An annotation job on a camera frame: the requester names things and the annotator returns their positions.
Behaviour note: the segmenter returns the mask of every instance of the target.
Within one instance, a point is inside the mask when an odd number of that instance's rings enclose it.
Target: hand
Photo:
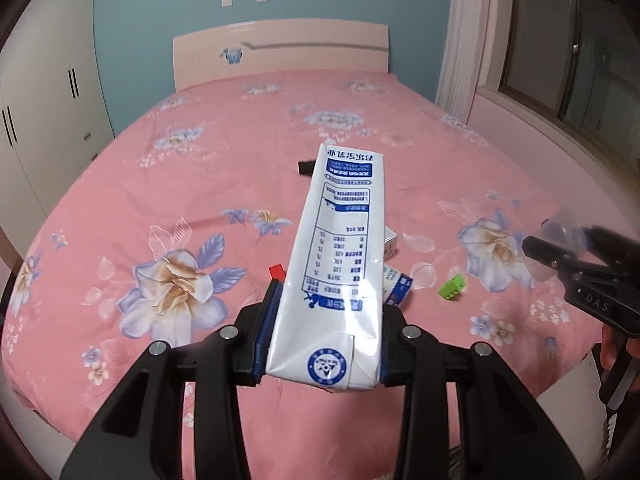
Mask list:
[[[602,352],[600,352],[600,362],[605,370],[611,370],[616,358],[618,357],[618,348],[614,343],[615,330],[610,326],[602,326]],[[640,339],[630,339],[626,342],[626,351],[635,359],[640,359]],[[640,390],[640,376],[636,377],[629,391],[634,392]]]

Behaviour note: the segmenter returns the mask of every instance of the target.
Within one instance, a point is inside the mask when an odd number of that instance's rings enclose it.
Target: black door handle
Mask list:
[[[11,134],[9,133],[9,127],[6,124],[6,115],[4,114],[4,110],[2,110],[2,120],[4,121],[4,129],[6,130],[6,136],[9,139],[9,145],[13,147],[14,144],[11,142]]]
[[[76,95],[80,97],[80,92],[78,91],[78,81],[76,81],[76,69],[72,68],[71,72],[74,74],[74,85],[76,85]]]
[[[7,106],[6,111],[9,114],[9,124],[11,124],[11,131],[14,133],[14,140],[15,140],[15,143],[17,144],[18,137],[15,136],[14,120],[11,118],[11,108]]]
[[[74,82],[71,81],[71,70],[67,70],[66,73],[69,74],[69,84],[71,85],[71,95],[76,98],[76,92],[74,91]]]

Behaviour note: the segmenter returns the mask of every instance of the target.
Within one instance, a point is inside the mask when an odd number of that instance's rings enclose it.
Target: blue circular logo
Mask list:
[[[311,354],[306,369],[316,383],[331,386],[347,373],[347,361],[337,350],[321,348]]]

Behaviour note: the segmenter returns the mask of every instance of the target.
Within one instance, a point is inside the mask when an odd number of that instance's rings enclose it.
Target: pink bedsheet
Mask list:
[[[599,339],[559,282],[533,282],[522,261],[522,237],[558,205],[481,136],[392,75],[272,73],[168,98],[62,199],[4,326],[4,368],[22,402],[78,439],[150,341],[201,340],[260,300],[268,267],[289,261],[309,186],[298,161],[321,142],[385,156],[386,224],[398,233],[388,262],[415,279],[410,322],[458,346],[489,341],[535,395]],[[437,289],[457,273],[466,291],[442,300]],[[185,396],[192,479],[192,385]],[[400,389],[331,394],[265,377],[239,399],[255,478],[392,471]]]

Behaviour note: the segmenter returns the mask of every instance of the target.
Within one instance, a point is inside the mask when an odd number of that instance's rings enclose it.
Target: finger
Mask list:
[[[602,350],[600,351],[600,363],[605,370],[611,370],[618,357],[618,348],[613,341],[614,330],[607,325],[602,326]]]
[[[626,342],[626,351],[635,359],[640,359],[640,339],[630,339]]]

